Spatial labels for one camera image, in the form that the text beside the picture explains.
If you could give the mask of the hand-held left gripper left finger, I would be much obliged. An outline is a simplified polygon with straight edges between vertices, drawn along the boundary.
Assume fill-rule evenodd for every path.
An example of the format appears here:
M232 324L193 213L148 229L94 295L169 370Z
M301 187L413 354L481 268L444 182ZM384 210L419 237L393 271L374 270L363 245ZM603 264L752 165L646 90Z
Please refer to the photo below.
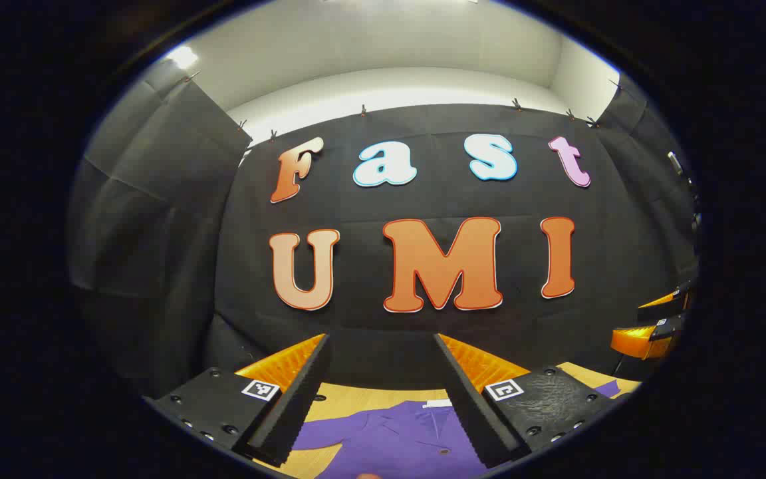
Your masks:
M328 334L237 372L212 367L147 403L216 448L270 466L286 463L330 364Z

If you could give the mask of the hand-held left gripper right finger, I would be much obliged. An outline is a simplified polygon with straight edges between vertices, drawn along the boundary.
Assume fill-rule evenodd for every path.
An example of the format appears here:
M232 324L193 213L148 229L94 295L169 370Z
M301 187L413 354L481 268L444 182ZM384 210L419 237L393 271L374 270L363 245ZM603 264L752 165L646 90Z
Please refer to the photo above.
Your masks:
M550 448L614 404L557 366L527 370L443 334L434 343L444 389L486 467Z

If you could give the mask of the purple shirt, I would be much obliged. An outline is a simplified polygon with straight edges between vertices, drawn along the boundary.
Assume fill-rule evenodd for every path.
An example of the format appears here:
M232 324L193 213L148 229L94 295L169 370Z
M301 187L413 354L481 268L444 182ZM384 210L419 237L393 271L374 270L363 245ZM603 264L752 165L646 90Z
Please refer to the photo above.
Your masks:
M476 479L484 466L441 389L322 384L283 473L298 479Z

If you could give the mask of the black backdrop cloth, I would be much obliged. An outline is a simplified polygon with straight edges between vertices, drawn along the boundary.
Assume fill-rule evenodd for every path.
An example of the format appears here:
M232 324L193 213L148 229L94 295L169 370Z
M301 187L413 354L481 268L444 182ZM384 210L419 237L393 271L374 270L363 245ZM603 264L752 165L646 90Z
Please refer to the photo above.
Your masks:
M331 384L436 389L432 337L609 373L696 274L689 158L626 74L595 126L508 106L341 116L250 146L197 85L131 88L88 141L68 266L141 395L319 334Z

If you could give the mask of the bright ceiling light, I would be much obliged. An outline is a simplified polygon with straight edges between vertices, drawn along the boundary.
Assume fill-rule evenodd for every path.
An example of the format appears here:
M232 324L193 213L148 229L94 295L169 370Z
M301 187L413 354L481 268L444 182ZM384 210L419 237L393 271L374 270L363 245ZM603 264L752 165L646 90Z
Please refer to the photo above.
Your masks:
M188 68L194 66L199 60L199 56L188 45L177 46L172 49L172 51L167 52L165 58L173 61L177 67L182 68L183 70L188 70Z

